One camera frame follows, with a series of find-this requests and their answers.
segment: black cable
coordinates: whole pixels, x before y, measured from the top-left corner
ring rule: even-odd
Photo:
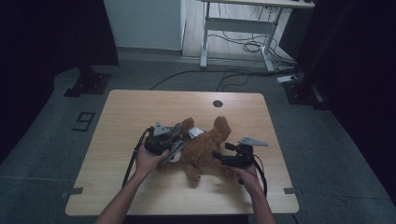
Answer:
[[[260,165],[256,162],[256,160],[253,160],[253,163],[256,166],[256,169],[259,171],[260,176],[262,177],[262,189],[264,191],[265,197],[267,197],[268,186],[267,186],[267,179],[265,178],[264,175],[264,170],[260,167]]]
[[[297,220],[297,217],[294,214],[291,214],[291,217],[294,219],[294,221],[296,222],[296,224],[300,224]]]
[[[237,40],[254,40],[254,38],[259,38],[259,37],[263,37],[263,36],[265,36],[265,35],[256,35],[256,36],[249,37],[249,38],[231,38],[231,37],[228,37],[226,34],[224,34],[224,37],[226,38],[226,40],[234,40],[234,41],[237,41]]]
[[[223,73],[224,71],[219,71],[219,70],[190,70],[190,71],[183,71],[183,72],[179,72],[176,74],[173,74],[170,77],[166,77],[165,79],[161,80],[160,82],[158,82],[157,84],[155,84],[153,87],[151,87],[150,89],[148,89],[149,91],[152,91],[154,88],[156,88],[157,86],[159,86],[160,84],[162,84],[163,82],[165,82],[166,80],[172,78],[172,77],[176,77],[176,76],[180,76],[186,73]]]
[[[251,19],[251,17],[252,17],[252,16],[253,16],[253,14],[256,12],[256,10],[257,10],[257,6],[255,6],[255,7],[254,7],[254,11],[251,13],[251,15],[250,15],[249,19]]]
[[[255,155],[255,154],[253,154],[253,156],[256,157],[256,158],[260,161],[260,164],[261,164],[261,166],[262,166],[262,169],[264,169],[264,165],[262,164],[262,159],[260,159],[260,157],[258,157],[258,156]]]
[[[262,48],[261,45],[258,45],[258,43],[260,43],[260,42],[257,42],[257,41],[255,41],[255,40],[254,40],[254,41],[248,41],[248,42],[246,42],[246,43],[235,41],[235,40],[249,40],[249,39],[252,39],[252,38],[246,38],[246,39],[232,39],[232,38],[230,38],[230,37],[228,37],[228,36],[227,36],[227,37],[224,37],[224,36],[221,36],[221,35],[208,35],[208,36],[215,36],[215,37],[224,39],[224,40],[226,40],[226,41],[229,41],[229,42],[232,42],[232,43],[235,43],[235,44],[243,45],[243,46],[244,46],[244,47],[243,47],[243,50],[246,51],[246,52],[257,52],[257,51],[261,50],[261,48]],[[255,46],[255,47],[257,47],[258,49],[257,49],[257,50],[255,50],[255,49],[249,49],[248,46]]]
[[[271,18],[271,13],[272,13],[272,7],[270,7],[270,12],[268,13],[268,21],[269,21],[270,18]]]
[[[225,14],[228,16],[228,18],[230,18],[230,15],[228,15],[228,12],[227,12],[227,4],[225,4],[225,3],[224,3],[224,9],[225,9]]]
[[[259,18],[257,18],[258,21],[262,18],[262,11],[260,12]]]
[[[137,156],[137,152],[139,151],[139,148],[140,148],[140,147],[142,146],[142,144],[143,144],[143,139],[145,138],[146,133],[147,133],[148,131],[150,131],[151,129],[153,129],[153,127],[147,128],[147,129],[143,132],[142,136],[140,137],[139,141],[137,142],[136,147],[134,148],[134,153],[132,154],[131,160],[129,161],[128,169],[126,170],[125,177],[124,177],[124,179],[123,179],[123,181],[122,181],[122,186],[123,186],[123,187],[124,187],[124,185],[126,184],[126,182],[128,182],[129,173],[131,173],[132,166],[134,166],[134,160],[135,160],[135,158],[136,158],[136,156]]]
[[[247,76],[247,77],[245,78],[245,81],[242,82],[242,83],[239,83],[239,84],[230,83],[230,84],[221,86],[221,88],[222,88],[222,90],[224,91],[224,88],[225,88],[225,87],[228,87],[228,86],[243,86],[243,85],[245,85],[245,84],[248,82],[248,79],[249,79],[250,77],[253,77],[253,75]]]
[[[272,50],[273,53],[274,53],[277,57],[279,57],[280,59],[282,59],[282,60],[284,60],[284,61],[289,61],[289,62],[291,62],[291,63],[295,63],[295,61],[294,61],[293,59],[288,59],[288,58],[282,57],[282,56],[280,56],[280,55],[278,55],[278,54],[276,53],[276,48],[277,48],[277,46],[278,46],[278,43],[277,43],[277,40],[276,40],[275,38],[273,38],[273,40],[276,42],[276,45],[275,45],[275,47],[274,47],[273,49],[270,48],[270,50]]]
[[[224,80],[224,78],[225,78],[225,76],[226,76],[226,74],[227,74],[228,72],[234,72],[234,73],[236,73],[236,74],[251,73],[250,71],[245,70],[245,69],[229,69],[229,70],[224,71],[224,74],[223,74],[223,76],[222,76],[222,78],[221,78],[221,81],[219,82],[219,85],[216,87],[216,91],[219,91],[220,86],[221,86],[221,91],[223,91],[223,88],[224,88],[224,87],[223,87],[223,85],[222,85],[222,81]]]
[[[270,9],[272,10],[272,7],[270,7]],[[274,11],[274,13],[277,12],[277,10],[278,10],[278,7],[277,7],[276,10]],[[271,11],[267,11],[267,10],[265,10],[265,12],[266,12],[266,13],[271,13]]]
[[[259,44],[260,42],[256,41],[256,38],[262,37],[262,36],[265,36],[265,38],[267,37],[267,35],[258,35],[258,36],[255,37],[254,34],[251,34],[251,39],[253,40],[254,44],[255,44],[255,45],[257,46],[257,48],[258,48],[257,51],[262,50],[262,47],[264,46],[264,43]]]
[[[285,69],[282,71],[278,71],[278,72],[274,72],[274,73],[254,73],[254,72],[250,72],[250,73],[236,73],[236,74],[231,74],[228,76],[223,76],[223,78],[221,79],[218,88],[216,89],[216,91],[219,91],[219,86],[221,87],[225,87],[222,85],[223,81],[229,77],[236,77],[236,76],[250,76],[250,77],[269,77],[269,76],[274,76],[274,75],[281,75],[281,74],[287,74],[287,73],[296,73],[298,72],[298,70],[296,70],[295,68],[291,68],[291,69]]]

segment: circular hole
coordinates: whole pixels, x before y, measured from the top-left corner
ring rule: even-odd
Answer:
[[[215,107],[222,107],[222,101],[214,101],[213,106]]]

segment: white desk frame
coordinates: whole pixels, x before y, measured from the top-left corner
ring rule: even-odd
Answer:
[[[201,49],[201,68],[206,68],[207,61],[207,32],[213,31],[228,31],[228,32],[239,32],[239,33],[252,33],[269,35],[265,41],[264,48],[261,53],[264,58],[265,65],[268,72],[275,72],[273,64],[271,62],[271,55],[269,54],[269,48],[274,38],[276,27],[279,22],[280,15],[283,7],[302,7],[302,8],[313,8],[314,3],[305,3],[303,0],[294,2],[291,0],[201,0],[207,3],[206,14],[205,14],[205,26],[204,26],[204,42]],[[247,20],[236,20],[236,19],[223,19],[223,18],[210,18],[210,3],[225,3],[225,4],[240,4],[240,5],[256,5],[256,6],[268,6],[268,7],[279,7],[276,13],[276,17],[273,21],[247,21]]]

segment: brown plush toy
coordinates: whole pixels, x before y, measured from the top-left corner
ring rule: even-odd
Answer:
[[[217,117],[212,130],[200,133],[191,139],[189,129],[194,127],[192,118],[185,119],[181,123],[183,126],[182,140],[185,143],[181,149],[181,157],[177,162],[167,162],[158,166],[158,170],[184,169],[187,178],[192,182],[198,182],[201,178],[199,167],[209,166],[219,170],[225,176],[235,180],[235,172],[222,165],[221,162],[212,156],[213,150],[220,150],[220,144],[224,142],[231,133],[227,119]]]

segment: black curtain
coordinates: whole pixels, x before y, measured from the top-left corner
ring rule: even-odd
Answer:
[[[47,102],[53,78],[95,64],[119,65],[102,0],[0,1],[0,161]]]
[[[298,62],[396,202],[396,6],[318,1]]]

